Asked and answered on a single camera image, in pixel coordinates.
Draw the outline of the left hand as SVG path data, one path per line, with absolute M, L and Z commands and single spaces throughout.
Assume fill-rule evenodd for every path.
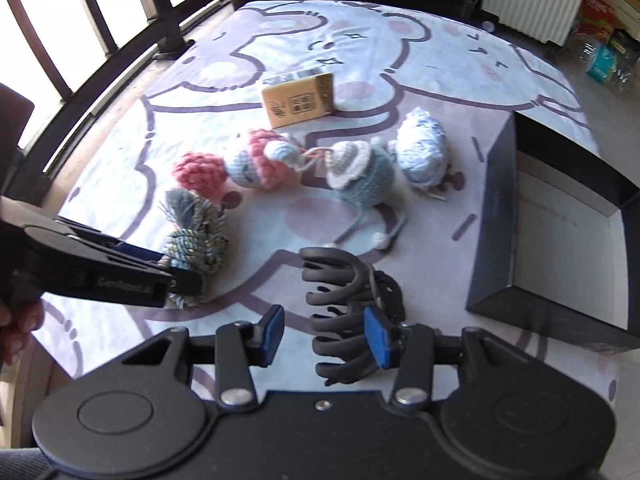
M 17 307 L 1 305 L 1 356 L 6 365 L 14 364 L 29 343 L 30 334 L 44 320 L 43 301 L 22 302 Z

